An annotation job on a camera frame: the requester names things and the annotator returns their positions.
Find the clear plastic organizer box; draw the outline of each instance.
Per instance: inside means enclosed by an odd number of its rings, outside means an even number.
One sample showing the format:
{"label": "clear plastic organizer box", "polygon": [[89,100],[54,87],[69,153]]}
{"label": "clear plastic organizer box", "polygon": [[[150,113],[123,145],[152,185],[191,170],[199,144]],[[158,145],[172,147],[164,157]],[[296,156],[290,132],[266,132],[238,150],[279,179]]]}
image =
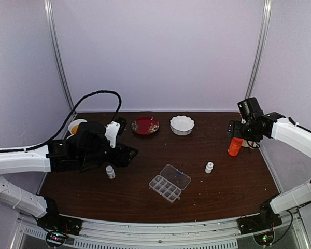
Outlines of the clear plastic organizer box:
{"label": "clear plastic organizer box", "polygon": [[160,174],[150,181],[149,186],[167,201],[174,202],[176,199],[180,199],[182,191],[190,182],[191,177],[167,164]]}

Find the wooden tabletop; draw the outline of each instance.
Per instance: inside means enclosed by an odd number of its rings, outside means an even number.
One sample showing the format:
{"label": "wooden tabletop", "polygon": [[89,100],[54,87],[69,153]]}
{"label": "wooden tabletop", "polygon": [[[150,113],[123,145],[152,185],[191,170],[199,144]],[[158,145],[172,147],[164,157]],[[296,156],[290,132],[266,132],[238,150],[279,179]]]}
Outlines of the wooden tabletop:
{"label": "wooden tabletop", "polygon": [[[78,118],[107,124],[113,113],[81,113]],[[194,119],[188,136],[177,136],[169,127],[176,115]],[[127,168],[115,168],[109,179],[105,167],[78,172],[49,173],[41,194],[55,199],[62,214],[115,222],[171,223],[230,218],[257,213],[259,205],[278,193],[257,149],[242,148],[228,155],[231,139],[228,121],[238,113],[120,113],[127,119],[118,140],[139,149]],[[130,125],[138,117],[151,116],[160,123],[155,134],[142,136]],[[211,174],[207,162],[214,163]],[[149,189],[149,182],[171,164],[192,178],[181,199],[170,203]]]}

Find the orange bottle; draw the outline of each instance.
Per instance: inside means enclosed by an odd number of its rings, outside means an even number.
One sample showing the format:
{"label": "orange bottle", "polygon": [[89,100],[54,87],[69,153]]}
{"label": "orange bottle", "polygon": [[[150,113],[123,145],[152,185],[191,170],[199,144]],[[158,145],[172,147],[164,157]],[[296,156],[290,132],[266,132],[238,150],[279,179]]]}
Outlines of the orange bottle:
{"label": "orange bottle", "polygon": [[239,150],[241,149],[242,143],[244,139],[238,139],[236,137],[233,137],[232,142],[230,143],[228,154],[232,157],[236,157],[239,153]]}

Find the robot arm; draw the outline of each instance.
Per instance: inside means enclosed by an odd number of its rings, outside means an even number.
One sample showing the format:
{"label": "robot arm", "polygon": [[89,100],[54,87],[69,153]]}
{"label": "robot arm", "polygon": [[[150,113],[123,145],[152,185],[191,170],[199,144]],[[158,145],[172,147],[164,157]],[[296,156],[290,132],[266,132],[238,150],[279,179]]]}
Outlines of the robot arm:
{"label": "robot arm", "polygon": [[75,135],[65,140],[52,140],[33,150],[25,147],[0,149],[0,201],[11,205],[13,209],[32,214],[49,230],[57,227],[64,232],[67,226],[72,234],[77,234],[81,220],[60,216],[54,200],[31,194],[1,175],[31,171],[84,172],[104,162],[126,167],[138,154],[138,150],[116,141],[125,125],[126,120],[122,118],[112,121],[106,127],[98,122],[84,122],[79,125]]}
{"label": "robot arm", "polygon": [[[256,98],[249,98],[238,103],[242,119],[245,122],[230,121],[228,136],[239,137],[252,142],[259,142],[266,136],[284,142],[311,158],[311,131],[279,113],[264,114]],[[243,227],[254,224],[268,226],[279,222],[278,214],[294,207],[311,203],[311,179],[304,184],[281,193],[264,202],[260,207],[260,217],[240,219]]]}

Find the red decorative plate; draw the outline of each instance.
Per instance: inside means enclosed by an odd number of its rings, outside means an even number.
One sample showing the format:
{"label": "red decorative plate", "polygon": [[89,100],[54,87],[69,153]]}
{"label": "red decorative plate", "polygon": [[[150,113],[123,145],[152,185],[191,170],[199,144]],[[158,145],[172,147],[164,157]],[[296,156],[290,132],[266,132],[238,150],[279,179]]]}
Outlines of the red decorative plate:
{"label": "red decorative plate", "polygon": [[155,118],[138,118],[131,124],[131,129],[140,135],[150,135],[159,129],[159,122]]}

